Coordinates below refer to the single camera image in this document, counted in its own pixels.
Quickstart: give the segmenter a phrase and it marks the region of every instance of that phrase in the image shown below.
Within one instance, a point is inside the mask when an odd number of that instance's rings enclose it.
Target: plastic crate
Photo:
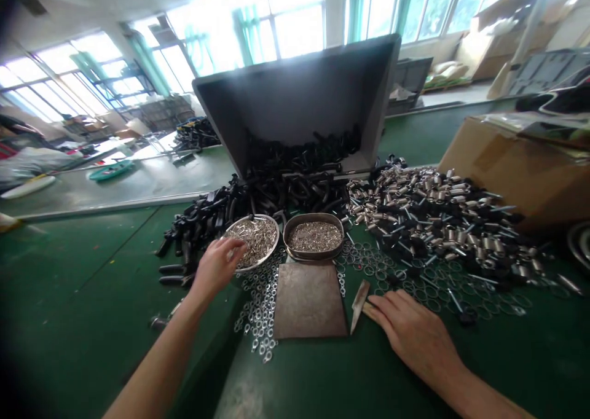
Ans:
[[[536,53],[527,58],[508,89],[509,95],[523,95],[574,86],[590,76],[590,47]]]
[[[404,58],[398,61],[395,67],[393,82],[410,92],[414,92],[414,94],[405,100],[388,100],[386,116],[407,113],[415,107],[420,92],[424,88],[432,61],[432,57]]]

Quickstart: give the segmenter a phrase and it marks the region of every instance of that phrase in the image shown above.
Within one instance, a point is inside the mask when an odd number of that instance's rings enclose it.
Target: stainless steel bowl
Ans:
[[[227,233],[229,230],[233,229],[235,225],[237,225],[237,224],[239,224],[240,222],[244,221],[245,219],[249,219],[249,218],[250,218],[249,216],[245,216],[245,217],[243,217],[243,218],[241,218],[241,219],[238,219],[236,222],[234,222],[232,225],[230,225],[230,226],[227,228],[227,230],[226,230],[226,233]],[[261,260],[259,260],[257,263],[255,263],[254,265],[250,265],[250,267],[246,267],[246,268],[239,268],[239,269],[237,269],[237,270],[235,271],[235,273],[243,273],[243,272],[247,272],[247,271],[249,271],[249,270],[253,270],[254,268],[256,268],[256,267],[258,267],[259,265],[261,265],[261,264],[262,264],[264,261],[266,261],[266,260],[267,260],[267,259],[270,257],[270,255],[272,255],[272,253],[275,251],[275,248],[277,248],[278,240],[279,240],[279,238],[280,238],[280,234],[281,234],[281,232],[280,232],[280,229],[278,228],[278,224],[277,224],[277,222],[276,222],[274,219],[272,219],[270,216],[268,216],[268,215],[265,215],[265,214],[255,214],[255,215],[254,215],[254,219],[268,219],[269,221],[272,221],[272,223],[274,224],[274,226],[275,226],[275,229],[276,229],[276,231],[277,231],[277,234],[276,234],[276,236],[275,236],[275,243],[272,245],[272,248],[269,250],[269,252],[266,254],[266,256],[264,256],[264,257],[263,257]]]
[[[289,235],[295,226],[299,224],[303,224],[304,222],[328,222],[329,224],[335,225],[340,233],[342,234],[342,240],[340,244],[333,248],[332,250],[326,250],[323,252],[305,252],[305,251],[298,251],[289,247],[287,243],[287,239],[289,239]],[[293,259],[297,260],[323,260],[323,259],[332,259],[340,254],[342,250],[342,243],[344,242],[344,228],[342,227],[342,223],[340,219],[336,218],[334,215],[329,213],[307,213],[303,215],[297,215],[292,217],[289,222],[283,228],[283,242],[287,247],[287,253]]]

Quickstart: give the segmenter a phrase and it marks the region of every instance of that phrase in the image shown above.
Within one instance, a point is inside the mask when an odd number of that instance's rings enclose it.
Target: right hand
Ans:
[[[403,290],[369,296],[375,315],[402,361],[430,388],[443,390],[469,370],[462,363],[441,318]]]
[[[235,269],[248,249],[244,241],[221,238],[209,244],[199,261],[199,268],[189,295],[204,298],[206,302],[229,284]]]

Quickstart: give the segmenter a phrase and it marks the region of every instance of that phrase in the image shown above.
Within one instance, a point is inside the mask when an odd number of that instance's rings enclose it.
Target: green curtain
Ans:
[[[207,60],[211,61],[213,73],[217,72],[215,61],[211,57],[211,50],[209,48],[209,35],[197,30],[194,25],[186,26],[184,34],[186,37],[186,51],[197,74],[203,76],[203,70],[205,69]]]
[[[147,77],[152,82],[154,90],[159,95],[169,96],[170,85],[166,81],[166,78],[164,78],[162,72],[160,72],[158,64],[154,59],[154,52],[147,45],[144,36],[137,31],[132,31],[131,36],[129,36],[127,39],[131,47],[133,47],[135,50],[135,53],[137,54]]]
[[[350,0],[350,10],[348,11],[348,42],[357,42],[361,37],[363,29],[363,4],[364,0]]]
[[[404,28],[406,27],[407,12],[410,8],[410,0],[399,0],[399,13],[397,15],[397,24],[393,30],[399,35],[404,34]]]
[[[267,56],[264,55],[262,46],[260,18],[256,12],[256,6],[236,9],[232,12],[232,18],[244,65],[264,63]]]
[[[90,82],[98,82],[102,80],[108,79],[105,71],[103,70],[102,66],[98,64],[98,62],[92,57],[91,54],[88,52],[78,52],[74,55],[69,56],[72,61],[76,64],[80,72],[84,74]],[[104,83],[102,85],[97,86],[102,87],[104,89],[104,93],[114,98],[117,95],[117,92],[114,90],[112,83]]]

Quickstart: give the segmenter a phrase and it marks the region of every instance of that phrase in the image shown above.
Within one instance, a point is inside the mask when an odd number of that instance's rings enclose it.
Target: rusty metal sheet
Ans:
[[[281,264],[278,269],[274,337],[347,336],[336,268],[316,264]]]

